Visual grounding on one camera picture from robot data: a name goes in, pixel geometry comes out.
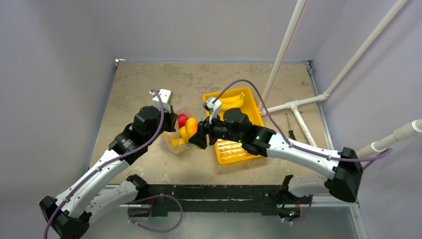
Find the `orange yellow mango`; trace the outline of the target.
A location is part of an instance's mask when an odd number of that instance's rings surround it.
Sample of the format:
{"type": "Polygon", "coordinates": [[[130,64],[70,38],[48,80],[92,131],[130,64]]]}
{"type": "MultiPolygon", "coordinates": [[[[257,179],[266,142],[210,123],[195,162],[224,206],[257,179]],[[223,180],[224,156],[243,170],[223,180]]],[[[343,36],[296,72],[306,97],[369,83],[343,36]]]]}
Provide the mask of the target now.
{"type": "Polygon", "coordinates": [[[190,138],[198,131],[198,121],[195,118],[188,118],[185,122],[185,131],[190,138]]]}

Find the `clear zip bag blue zipper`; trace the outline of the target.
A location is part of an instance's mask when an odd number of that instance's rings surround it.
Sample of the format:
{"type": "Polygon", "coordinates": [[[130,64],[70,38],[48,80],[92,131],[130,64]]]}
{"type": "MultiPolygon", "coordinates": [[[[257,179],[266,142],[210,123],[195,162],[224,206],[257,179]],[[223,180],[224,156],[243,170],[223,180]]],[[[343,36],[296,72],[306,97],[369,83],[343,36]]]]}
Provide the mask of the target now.
{"type": "Polygon", "coordinates": [[[180,154],[196,146],[189,143],[190,133],[195,133],[196,127],[193,123],[198,123],[204,119],[203,108],[179,108],[175,110],[177,115],[175,131],[164,132],[161,137],[163,144],[174,154],[180,154]]]}

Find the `yellow banana bunch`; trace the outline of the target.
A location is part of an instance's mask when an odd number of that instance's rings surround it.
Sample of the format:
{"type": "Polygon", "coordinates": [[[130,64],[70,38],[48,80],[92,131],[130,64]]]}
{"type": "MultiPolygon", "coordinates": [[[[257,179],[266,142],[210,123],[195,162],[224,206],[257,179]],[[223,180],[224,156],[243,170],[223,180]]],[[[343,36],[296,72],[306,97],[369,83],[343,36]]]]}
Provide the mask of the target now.
{"type": "Polygon", "coordinates": [[[244,105],[245,94],[240,93],[233,97],[219,98],[221,102],[221,111],[226,111],[231,108],[241,108],[244,105]]]}

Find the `orange peach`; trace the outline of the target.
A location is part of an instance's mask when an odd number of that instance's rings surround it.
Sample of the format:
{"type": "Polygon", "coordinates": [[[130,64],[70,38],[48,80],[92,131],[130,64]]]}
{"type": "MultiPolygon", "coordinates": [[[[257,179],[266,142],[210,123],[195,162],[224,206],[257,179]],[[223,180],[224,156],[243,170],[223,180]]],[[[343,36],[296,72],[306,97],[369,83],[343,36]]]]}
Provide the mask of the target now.
{"type": "Polygon", "coordinates": [[[170,149],[175,153],[179,154],[184,152],[187,149],[186,143],[184,143],[182,138],[172,139],[170,142],[170,149]]]}

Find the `red apple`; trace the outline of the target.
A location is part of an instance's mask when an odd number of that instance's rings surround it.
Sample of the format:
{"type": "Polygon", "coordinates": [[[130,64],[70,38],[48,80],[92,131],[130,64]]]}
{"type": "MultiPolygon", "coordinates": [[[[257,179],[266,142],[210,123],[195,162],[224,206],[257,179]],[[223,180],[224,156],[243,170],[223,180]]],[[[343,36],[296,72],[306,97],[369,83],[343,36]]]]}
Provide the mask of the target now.
{"type": "Polygon", "coordinates": [[[178,115],[177,122],[178,122],[179,128],[184,127],[188,119],[189,119],[189,117],[186,114],[178,115]]]}

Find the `yellow lemon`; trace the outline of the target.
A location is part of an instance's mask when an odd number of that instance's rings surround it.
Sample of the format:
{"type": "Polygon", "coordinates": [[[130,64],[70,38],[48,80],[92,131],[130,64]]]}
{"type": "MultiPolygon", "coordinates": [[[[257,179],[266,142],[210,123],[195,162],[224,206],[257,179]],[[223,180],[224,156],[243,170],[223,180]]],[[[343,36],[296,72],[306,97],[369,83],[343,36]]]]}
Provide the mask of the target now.
{"type": "Polygon", "coordinates": [[[186,131],[186,127],[185,126],[179,128],[179,135],[183,139],[184,143],[188,143],[189,142],[189,136],[187,134],[187,131],[186,131]]]}

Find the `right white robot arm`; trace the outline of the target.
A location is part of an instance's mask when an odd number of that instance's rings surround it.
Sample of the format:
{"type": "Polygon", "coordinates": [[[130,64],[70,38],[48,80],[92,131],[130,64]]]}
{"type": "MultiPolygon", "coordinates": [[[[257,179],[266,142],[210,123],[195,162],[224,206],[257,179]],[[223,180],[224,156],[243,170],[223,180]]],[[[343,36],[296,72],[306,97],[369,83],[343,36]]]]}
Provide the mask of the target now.
{"type": "Polygon", "coordinates": [[[273,129],[252,124],[239,108],[225,112],[223,119],[207,117],[200,121],[189,143],[205,149],[219,139],[241,143],[242,148],[253,155],[284,159],[309,168],[327,178],[322,186],[332,196],[349,203],[357,200],[363,167],[351,148],[326,150],[290,141],[273,129]]]}

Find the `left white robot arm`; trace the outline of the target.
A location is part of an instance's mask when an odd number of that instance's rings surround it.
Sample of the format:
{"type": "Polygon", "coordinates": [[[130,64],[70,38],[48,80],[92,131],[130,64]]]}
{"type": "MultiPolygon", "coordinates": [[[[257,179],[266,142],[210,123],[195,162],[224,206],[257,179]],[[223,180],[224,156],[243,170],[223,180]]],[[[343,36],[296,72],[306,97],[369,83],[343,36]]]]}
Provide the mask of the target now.
{"type": "Polygon", "coordinates": [[[56,197],[45,196],[39,203],[47,222],[43,238],[53,229],[62,239],[81,238],[96,221],[118,206],[134,201],[144,203],[149,184],[130,175],[116,189],[102,189],[117,174],[144,155],[163,132],[174,132],[177,114],[169,103],[142,107],[123,132],[109,144],[100,159],[77,182],[56,197]]]}

